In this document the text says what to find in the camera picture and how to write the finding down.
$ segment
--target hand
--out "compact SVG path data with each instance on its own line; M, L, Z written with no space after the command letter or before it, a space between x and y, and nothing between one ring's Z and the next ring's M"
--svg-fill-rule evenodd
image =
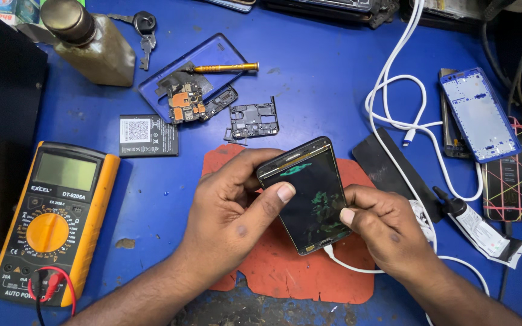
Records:
M350 208L340 212L340 219L362 236L381 270L403 282L443 265L406 198L357 184L346 187L344 193Z
M184 255L191 270L202 272L199 277L211 285L242 263L295 195L295 188L287 182L276 183L262 194L255 192L260 184L253 170L282 152L243 150L199 181L185 237L175 255Z

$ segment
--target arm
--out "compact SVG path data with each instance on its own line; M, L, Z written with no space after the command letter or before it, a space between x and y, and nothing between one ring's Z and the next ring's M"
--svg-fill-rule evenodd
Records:
M376 264L396 278L437 325L522 325L522 319L450 270L398 194L351 185L341 221L359 233Z
M219 171L203 176L185 236L172 256L65 325L167 324L184 305L242 263L295 195L287 182L276 183L259 196L254 193L260 186L253 170L280 153L243 150Z

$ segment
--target white cable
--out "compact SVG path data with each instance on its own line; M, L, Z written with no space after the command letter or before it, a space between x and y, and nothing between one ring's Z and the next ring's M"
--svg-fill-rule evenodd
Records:
M475 164L476 171L477 171L477 177L478 177L478 185L479 185L478 186L479 188L478 188L476 194L473 197L471 197L471 198L465 198L465 197L460 196L454 190L453 185L452 185L452 183L450 181L450 178L448 176L448 171L446 171L446 166L444 165L444 161L443 161L443 158L442 158L442 153L440 152L438 141L436 140L436 137L434 136L432 131L430 131L428 129L428 127L430 127L430 126L441 125L442 121L431 122L431 123L427 123L427 124L424 124L424 125L418 125L420 117L422 116L422 113L424 112L424 108L426 107L426 88L424 87L424 84L418 78L416 78L416 77L414 77L412 75L398 75L398 76L395 76L395 77L392 77L392 78L388 79L388 72L390 70L390 66L394 62L394 59L395 59L396 55L398 55L398 52L400 52L402 47L406 44L406 42L410 38L410 35L412 35L412 33L414 32L414 29L418 25L418 21L420 20L420 16L422 15L423 7L424 7L424 1L420 1L420 0L415 0L414 1L414 8L413 8L412 15L411 15L411 17L413 17L414 19L410 19L410 21L408 22L408 26L406 26L406 29L404 30L404 33L402 34L402 37L400 38L400 40L398 41L398 44L396 44L394 50L390 54L390 57L388 58L388 60L386 61L386 64L384 65L384 68L382 68L380 76L378 77L378 80L376 80L376 85L374 86L373 90L366 97L365 106L366 106L366 110L368 112L370 125L372 127L373 134L376 136L376 138L378 139L378 142L380 143L380 145L382 146L384 151L387 153L387 155L390 157L390 160L394 163L394 165L398 169L399 173L402 175L402 178L404 179L404 181L408 185L408 188L410 189L410 191L412 192L412 194L414 195L416 200L422 205L422 210L424 212L424 217L426 218L426 220L428 222L428 225L430 226L430 229L432 230L432 233L434 234L434 241L432 242L432 245L433 245L434 252L436 253L437 252L437 243L438 243L438 241L437 241L436 231L434 229L434 225L433 225L433 223L432 223L432 221L430 219L430 215L428 214L428 211L426 211L426 208L424 207L424 204L422 203L422 200L418 196L418 193L416 192L416 190L414 189L414 187L412 186L412 184L408 180L408 177L406 177L406 174L403 172L403 170L400 167L400 165L398 164L398 162L392 156L392 153L389 151L388 147L384 144L384 141L382 140L382 138L380 138L380 135L378 134L378 131L376 130L376 126L375 126L375 124L373 122L373 119L376 118L376 119L378 119L380 121L384 121L384 122L388 122L388 123L392 124L395 128L402 129L402 130L408 130L408 132L406 133L406 137L404 138L404 145L409 145L410 144L412 139L414 139L414 135L415 135L415 132L416 132L417 129L426 132L430 136L430 138L432 140L432 143L434 145L434 150L436 152L436 156L439 159L440 168L443 171L444 178L446 180L446 184L448 185L448 189L450 190L450 192L452 192L452 194L454 196L456 196L456 197L458 197L458 198L460 198L460 199L462 199L464 201L474 201L474 200L478 199L482 195L482 187L483 187L483 185L482 185L482 173L481 173L481 169L480 169L480 164L479 163ZM389 83L393 82L393 81L398 80L398 79L410 79L410 80L414 81L420 87L420 90L422 92L422 105L420 106L420 110L418 111L418 114L416 116L416 119L414 120L414 123L405 123L405 122L401 122L401 121L396 121L396 120L393 120L391 118L391 116L390 116L390 112L389 112L389 109L388 109L388 89L387 89L387 85ZM378 90L380 90L380 88L382 88L382 92L383 92L383 103L384 103L384 111L386 113L386 117L382 117L382 116L377 115L377 114L375 114L373 112L373 100L374 100L376 92ZM328 256L330 256L330 258L332 260L334 260L336 263L342 265L345 268L348 268L348 269L353 270L353 271L357 271L359 273L367 273L367 274L381 274L381 273L385 273L382 270L365 270L365 269L358 269L358 268L349 266L348 264L341 262L340 260L338 260L335 257L333 249L334 248L331 245L327 245L326 247L324 247L324 250L328 254ZM482 277L482 275L479 273L479 271L475 267L473 267L471 264L469 264L469 263L467 263L467 262L465 262L463 260L460 260L458 258L449 257L449 256L439 256L439 258L440 259L446 259L446 260L453 260L453 261L461 263L461 264L465 265L466 267L468 267L469 269L471 269L479 277L479 279L480 279L480 281L482 283L482 287L484 288L484 292L487 295L489 295L487 282ZM433 326L432 321L430 320L430 317L428 316L428 314L426 314L426 320L428 321L428 323L431 326Z

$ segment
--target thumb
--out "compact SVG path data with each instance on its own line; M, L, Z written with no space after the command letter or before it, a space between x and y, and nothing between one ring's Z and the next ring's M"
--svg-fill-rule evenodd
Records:
M279 212L295 195L291 183L279 182L265 189L243 213L241 219L258 236L273 222Z
M393 233L377 215L365 209L343 208L339 218L343 224L358 233L367 244L376 243L385 235L389 237Z

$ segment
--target qr code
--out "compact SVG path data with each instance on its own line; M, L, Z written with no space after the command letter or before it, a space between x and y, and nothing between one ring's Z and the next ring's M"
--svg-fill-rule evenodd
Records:
M150 119L120 120L121 143L147 143L150 141Z

